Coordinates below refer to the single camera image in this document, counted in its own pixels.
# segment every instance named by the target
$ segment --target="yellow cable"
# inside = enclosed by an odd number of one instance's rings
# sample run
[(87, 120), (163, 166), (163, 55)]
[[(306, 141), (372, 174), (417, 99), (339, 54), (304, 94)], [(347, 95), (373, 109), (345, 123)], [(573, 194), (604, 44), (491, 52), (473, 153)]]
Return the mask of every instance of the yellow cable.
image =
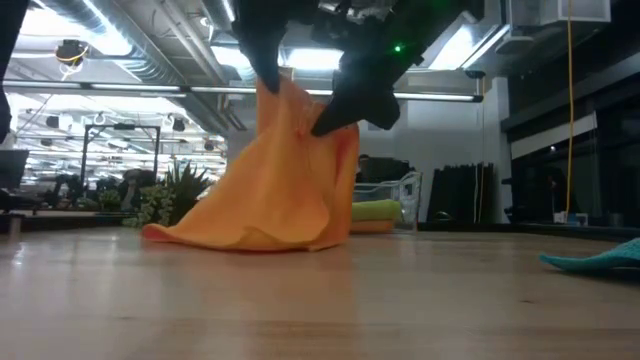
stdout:
[(568, 0), (567, 37), (569, 42), (569, 159), (567, 160), (567, 206), (565, 210), (565, 223), (569, 219), (571, 210), (571, 178), (573, 173), (573, 122), (575, 108), (573, 103), (573, 29), (571, 26), (571, 14), (573, 13), (573, 0)]
[(89, 46), (86, 46), (84, 48), (84, 51), (80, 55), (76, 55), (76, 56), (73, 56), (73, 57), (70, 57), (70, 58), (61, 58), (61, 57), (57, 57), (56, 56), (56, 59), (58, 59), (59, 61), (63, 61), (63, 62), (75, 61), (75, 60), (78, 60), (81, 57), (83, 57), (87, 53), (87, 51), (89, 51)]

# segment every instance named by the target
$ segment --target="wooden floor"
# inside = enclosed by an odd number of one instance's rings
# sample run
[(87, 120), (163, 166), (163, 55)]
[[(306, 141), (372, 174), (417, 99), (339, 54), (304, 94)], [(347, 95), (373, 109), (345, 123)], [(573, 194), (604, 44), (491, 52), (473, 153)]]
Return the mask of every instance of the wooden floor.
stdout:
[(127, 229), (0, 244), (0, 358), (640, 359), (640, 285), (507, 234), (354, 238), (320, 253), (142, 246)]

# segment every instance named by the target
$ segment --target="orange towel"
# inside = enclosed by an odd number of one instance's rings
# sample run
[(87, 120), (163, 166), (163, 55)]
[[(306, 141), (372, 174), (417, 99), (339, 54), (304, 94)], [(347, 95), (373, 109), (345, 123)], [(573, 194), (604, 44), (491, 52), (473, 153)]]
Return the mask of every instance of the orange towel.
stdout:
[(220, 250), (320, 250), (344, 243), (358, 157), (358, 127), (316, 138), (324, 105), (282, 78), (257, 85), (257, 134), (215, 189), (176, 226), (147, 225), (148, 240)]

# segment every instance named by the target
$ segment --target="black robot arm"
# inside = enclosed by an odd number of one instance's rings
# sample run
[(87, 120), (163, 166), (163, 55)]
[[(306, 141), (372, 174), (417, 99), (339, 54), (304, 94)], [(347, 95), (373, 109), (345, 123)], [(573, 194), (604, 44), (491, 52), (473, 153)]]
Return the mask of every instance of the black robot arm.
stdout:
[(236, 0), (233, 30), (267, 88), (279, 89), (278, 47), (289, 21), (313, 26), (312, 39), (344, 52), (334, 94), (312, 133), (325, 135), (360, 120), (389, 130), (400, 115), (393, 86), (464, 11), (484, 17), (484, 0), (398, 0), (384, 19), (347, 18), (350, 0), (334, 11), (318, 0)]

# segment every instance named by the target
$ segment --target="white wall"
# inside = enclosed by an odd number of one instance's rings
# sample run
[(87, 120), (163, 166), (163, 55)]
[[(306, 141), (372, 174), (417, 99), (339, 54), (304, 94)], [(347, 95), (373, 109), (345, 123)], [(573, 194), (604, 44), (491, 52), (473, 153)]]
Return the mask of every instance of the white wall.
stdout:
[(504, 209), (513, 204), (511, 186), (502, 185), (503, 179), (511, 177), (511, 147), (507, 135), (500, 130), (500, 122), (509, 117), (509, 87), (506, 78), (495, 78), (491, 90), (484, 100), (484, 151), (485, 162), (495, 166), (493, 188), (495, 212), (493, 221), (507, 223)]
[(420, 221), (426, 220), (433, 171), (480, 161), (478, 105), (410, 101), (395, 128), (395, 158), (422, 172)]
[[(509, 115), (507, 80), (494, 79), (484, 104), (408, 101), (401, 106), (402, 115), (391, 131), (370, 131), (360, 124), (360, 154), (407, 160), (424, 174), (420, 221), (426, 220), (435, 169), (485, 161), (497, 169), (494, 221), (506, 222), (502, 209), (511, 206), (511, 189), (500, 180), (511, 176), (511, 155), (500, 120)], [(253, 132), (231, 133), (229, 163), (252, 137)]]

